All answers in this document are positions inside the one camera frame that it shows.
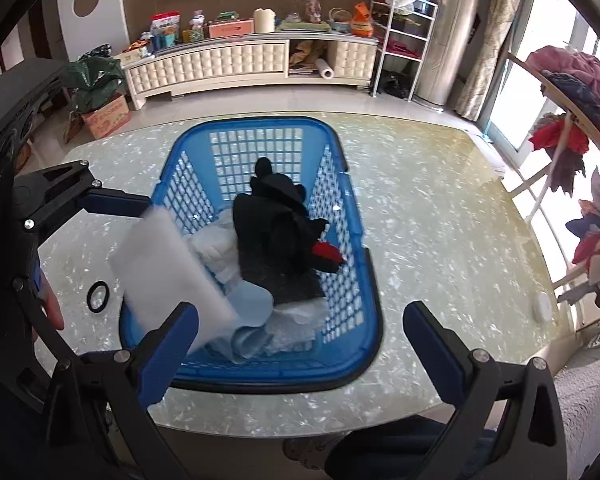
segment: curtain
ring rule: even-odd
[[[491,0],[484,44],[456,103],[456,111],[470,121],[475,121],[480,115],[496,69],[498,53],[516,16],[519,3],[520,0]]]
[[[520,0],[516,17],[514,18],[509,33],[498,53],[498,61],[493,77],[491,78],[491,84],[487,91],[487,97],[482,105],[482,110],[480,110],[478,120],[475,121],[478,128],[487,135],[489,135],[487,129],[489,127],[489,120],[491,119],[493,107],[496,104],[500,89],[507,83],[507,78],[509,77],[512,68],[512,63],[507,62],[507,53],[510,52],[517,55],[522,39],[525,37],[526,26],[529,22],[533,6],[534,0]]]

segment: white cabinet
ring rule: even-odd
[[[319,75],[290,75],[289,42],[295,39],[329,40],[327,60],[335,77],[327,80]],[[373,39],[343,34],[253,34],[179,46],[124,69],[138,110],[147,97],[166,92],[175,96],[215,88],[294,83],[369,86],[376,44]]]

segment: pink clothing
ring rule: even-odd
[[[587,85],[600,100],[600,61],[584,52],[571,54],[563,48],[544,46],[529,54],[526,62],[538,71],[563,72]]]

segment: marble table top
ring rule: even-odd
[[[549,323],[534,320],[536,294],[554,298],[546,264],[467,134],[395,118],[301,114],[330,124],[342,141],[378,278],[381,349],[359,378],[327,392],[250,396],[170,388],[149,408],[157,424],[229,436],[304,436],[374,426],[433,406],[440,400],[402,332],[402,311],[413,300],[423,300],[469,348],[485,348],[499,360],[526,362],[569,332],[568,313],[555,301]],[[205,120],[91,142],[66,161],[85,158],[104,186],[151,195],[174,141]],[[136,221],[81,211],[40,247],[66,322],[62,337],[78,353],[120,348],[122,291],[107,258]],[[93,314],[86,294],[97,280],[109,283],[111,297]],[[40,341],[36,354],[51,372],[56,360]]]

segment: blue laundry basket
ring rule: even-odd
[[[330,225],[326,241],[346,264],[337,274],[319,272],[329,305],[322,333],[309,350],[279,352],[234,364],[208,348],[186,357],[172,383],[177,388],[224,393],[279,394],[337,388],[371,364],[382,338],[378,288],[348,167],[333,129],[307,117],[209,121],[182,134],[171,149],[152,200],[172,212],[183,234],[213,222],[238,193],[250,192],[256,160],[303,184],[311,218]],[[132,349],[144,333],[125,303],[120,340]]]

